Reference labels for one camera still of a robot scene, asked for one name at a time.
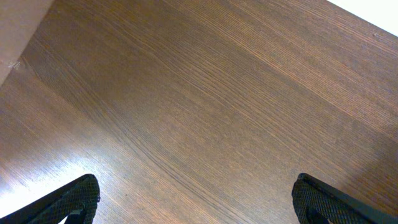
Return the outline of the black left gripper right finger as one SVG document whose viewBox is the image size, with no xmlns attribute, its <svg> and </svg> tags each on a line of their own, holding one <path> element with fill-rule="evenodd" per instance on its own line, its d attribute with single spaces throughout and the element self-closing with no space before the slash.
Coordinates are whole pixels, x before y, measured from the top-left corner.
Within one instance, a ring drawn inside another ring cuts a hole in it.
<svg viewBox="0 0 398 224">
<path fill-rule="evenodd" d="M 292 203 L 301 224 L 397 224 L 397 217 L 383 213 L 306 173 L 298 175 Z"/>
</svg>

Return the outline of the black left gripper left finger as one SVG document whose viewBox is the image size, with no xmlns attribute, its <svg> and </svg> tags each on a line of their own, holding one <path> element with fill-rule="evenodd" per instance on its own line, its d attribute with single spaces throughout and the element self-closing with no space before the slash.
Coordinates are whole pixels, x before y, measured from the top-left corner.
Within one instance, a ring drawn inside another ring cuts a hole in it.
<svg viewBox="0 0 398 224">
<path fill-rule="evenodd" d="M 100 187 L 85 174 L 25 207 L 1 218 L 1 224 L 92 224 L 100 202 Z"/>
</svg>

